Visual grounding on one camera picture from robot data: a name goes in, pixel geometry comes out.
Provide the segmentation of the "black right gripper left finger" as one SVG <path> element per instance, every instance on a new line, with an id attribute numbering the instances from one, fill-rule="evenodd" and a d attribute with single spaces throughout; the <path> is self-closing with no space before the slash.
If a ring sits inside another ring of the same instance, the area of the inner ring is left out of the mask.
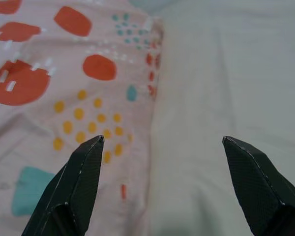
<path id="1" fill-rule="evenodd" d="M 39 199 L 24 236 L 83 236 L 98 190 L 105 139 L 82 143 L 52 178 Z"/>

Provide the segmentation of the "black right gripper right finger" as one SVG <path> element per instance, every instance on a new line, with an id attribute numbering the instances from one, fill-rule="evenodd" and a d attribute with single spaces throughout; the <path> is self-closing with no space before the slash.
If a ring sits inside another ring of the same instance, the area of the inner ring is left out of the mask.
<path id="1" fill-rule="evenodd" d="M 265 153 L 234 137 L 223 138 L 232 184 L 255 236 L 295 236 L 295 187 Z"/>

